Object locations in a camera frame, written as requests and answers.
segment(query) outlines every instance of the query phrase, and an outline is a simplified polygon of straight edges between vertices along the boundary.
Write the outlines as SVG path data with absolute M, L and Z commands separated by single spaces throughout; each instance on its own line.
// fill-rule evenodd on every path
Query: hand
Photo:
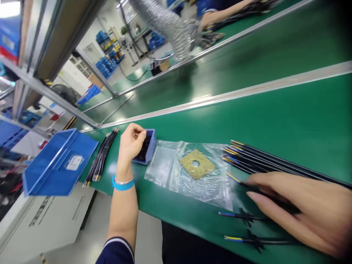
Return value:
M 334 183 L 281 172 L 257 173 L 248 185 L 276 198 L 288 200 L 301 213 L 291 215 L 269 198 L 247 195 L 259 209 L 296 239 L 334 257 L 343 257 L 352 225 L 352 191 Z
M 118 164 L 130 164 L 142 149 L 147 132 L 141 126 L 131 123 L 121 135 Z

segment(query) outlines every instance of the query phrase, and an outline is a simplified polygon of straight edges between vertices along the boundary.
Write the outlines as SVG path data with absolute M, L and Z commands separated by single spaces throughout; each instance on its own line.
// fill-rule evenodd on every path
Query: plastic bag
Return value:
M 233 182 L 226 175 L 231 166 L 220 158 L 224 147 L 223 144 L 158 140 L 144 178 L 174 192 L 233 211 Z M 216 167 L 199 180 L 194 180 L 180 163 L 181 158 L 194 150 L 201 152 Z

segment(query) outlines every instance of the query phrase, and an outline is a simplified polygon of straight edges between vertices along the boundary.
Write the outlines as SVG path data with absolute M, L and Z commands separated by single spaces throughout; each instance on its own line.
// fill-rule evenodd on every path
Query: box label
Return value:
M 79 156 L 79 155 L 72 156 L 66 169 L 70 171 L 76 171 L 80 166 L 82 160 L 83 160 L 83 156 Z

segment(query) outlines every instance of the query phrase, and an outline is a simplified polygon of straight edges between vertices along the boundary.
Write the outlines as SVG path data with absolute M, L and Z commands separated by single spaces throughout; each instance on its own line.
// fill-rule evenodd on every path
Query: flexible duct hose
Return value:
M 171 10 L 164 8 L 156 0 L 129 0 L 140 17 L 170 42 L 176 61 L 188 57 L 191 37 L 187 26 Z

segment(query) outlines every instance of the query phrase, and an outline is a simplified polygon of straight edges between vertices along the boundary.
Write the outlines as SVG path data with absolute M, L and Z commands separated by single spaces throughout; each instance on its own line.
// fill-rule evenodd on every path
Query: sleeve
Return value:
M 128 242 L 121 237 L 110 238 L 104 245 L 96 264 L 133 264 L 133 251 Z
M 219 1 L 218 0 L 208 0 L 208 4 L 207 4 L 207 7 L 206 7 L 206 10 L 204 13 L 216 12 L 218 10 L 220 10 Z

